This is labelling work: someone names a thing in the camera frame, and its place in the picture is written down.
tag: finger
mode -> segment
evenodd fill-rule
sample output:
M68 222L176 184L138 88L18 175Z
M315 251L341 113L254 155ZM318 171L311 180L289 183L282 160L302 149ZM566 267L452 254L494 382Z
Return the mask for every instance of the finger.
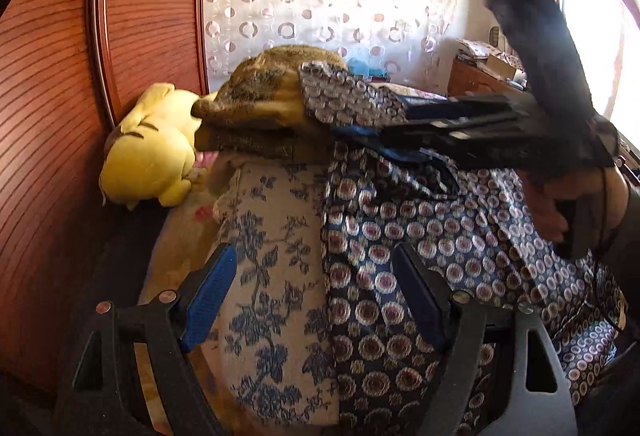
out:
M241 154L238 153L236 156L230 159L231 166L235 169L239 169L242 165L244 165L247 161L252 158L250 154Z
M585 194L596 194L602 190L600 170L580 171L547 181L544 193L552 199L577 199Z
M236 168L234 161L238 158L235 151L221 151L207 175L207 188L210 192L217 194L233 177Z
M531 221L539 236L548 241L555 241L561 238L563 233L569 230L566 219L557 210L546 213L533 213Z
M522 190L530 212L545 213L553 212L556 209L553 199L547 196L539 185L533 184L528 175L524 174L520 179L522 180Z

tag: patterned cushion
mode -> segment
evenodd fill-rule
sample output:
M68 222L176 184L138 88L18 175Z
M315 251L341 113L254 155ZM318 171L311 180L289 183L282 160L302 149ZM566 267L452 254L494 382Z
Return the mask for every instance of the patterned cushion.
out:
M214 245L236 247L238 275L202 350L218 388L257 432L337 423L319 238L325 174L247 163L216 207L223 223Z

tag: fabric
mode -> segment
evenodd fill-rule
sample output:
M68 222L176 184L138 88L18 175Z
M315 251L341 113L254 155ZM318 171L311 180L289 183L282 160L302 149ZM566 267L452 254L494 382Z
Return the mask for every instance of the fabric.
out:
M500 53L497 56L503 62L506 62L507 64L509 64L511 67L515 67L516 69L524 71L524 66L522 65L522 61L520 60L519 56L516 56L515 54L509 54L509 53Z
M394 93L396 93L399 96L410 96L411 98L432 98L432 99L439 99L439 100L446 99L444 96L440 94L435 94L434 92L414 89L413 87L398 85L397 83L374 82L374 83L370 83L369 85L372 86L373 88L386 87L392 90Z
M467 40L466 38L458 38L458 47L474 60L484 60L489 58L490 54L498 56L502 53L498 48L482 42L481 40Z
M216 206L214 246L235 246L238 274L202 351L258 432L338 419L319 238L325 177L321 166L246 163Z
M206 185L210 166L217 153L197 153L196 163L187 178L191 181L191 190L185 200L170 209L164 226L156 240L151 261L146 273L145 283L140 294L139 304L146 304L166 289L176 289L190 271L201 268L207 260L211 244L220 225L213 215L213 206L219 194L212 194ZM199 351L191 353L191 365L197 376L207 376L208 369L203 368ZM145 395L149 416L154 429L161 434L170 435L171 429L166 419L162 401L158 394L151 362L143 344L136 344L136 361ZM226 415L220 395L216 395L210 386L209 378L201 379L204 392L216 415L224 422Z
M580 402L614 337L592 306L593 261L565 262L539 238L512 171L456 171L461 194L455 201L434 201L413 186L404 198L393 197L391 190L405 184L390 177L398 171L346 145L337 146L329 170L322 243L341 423L370 434L397 433L418 412L439 361L417 334L390 269L391 251L402 241L453 289L497 307L530 301L552 336L572 399ZM615 317L618 289L610 273L602 279L600 296ZM493 355L492 346L483 347L462 434L482 427Z
M288 162L306 153L307 162L314 156L316 162L326 161L322 152L330 152L332 135L305 114L300 98L298 68L311 61L346 67L337 53L299 44L245 59L217 93L193 105L193 116L213 125L207 148L240 149Z

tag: person's arm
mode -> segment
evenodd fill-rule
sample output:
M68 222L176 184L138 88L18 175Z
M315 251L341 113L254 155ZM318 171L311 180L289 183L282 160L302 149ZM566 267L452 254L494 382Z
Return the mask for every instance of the person's arm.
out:
M640 193L632 188L617 168L602 171L571 173L563 178L547 181L544 187L531 183L521 173L524 193L533 224L543 239L561 242L568 225L556 210L556 199L576 199L585 194L592 196L592 215L597 221L603 216L602 206L606 192L606 223L594 225L591 246L600 262L609 267L625 294L630 310L640 311Z

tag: floral fabric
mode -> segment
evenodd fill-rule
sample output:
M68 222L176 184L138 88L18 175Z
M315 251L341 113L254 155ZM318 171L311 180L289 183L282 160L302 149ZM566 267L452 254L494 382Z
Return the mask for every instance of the floral fabric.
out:
M559 259L530 220L513 171L452 173L453 201L420 191L411 171L367 149L338 144L329 168L322 218L324 270L345 434L399 434L419 416L440 359L417 333L390 266L398 242L411 243L425 265L479 301L513 307L530 301L555 343L574 403L598 375L613 329L594 308L591 259ZM618 289L607 273L599 297L610 317ZM481 366L460 434L483 427L494 347Z
M219 388L254 426L337 423L320 249L325 167L244 164L218 204L238 274L202 346Z

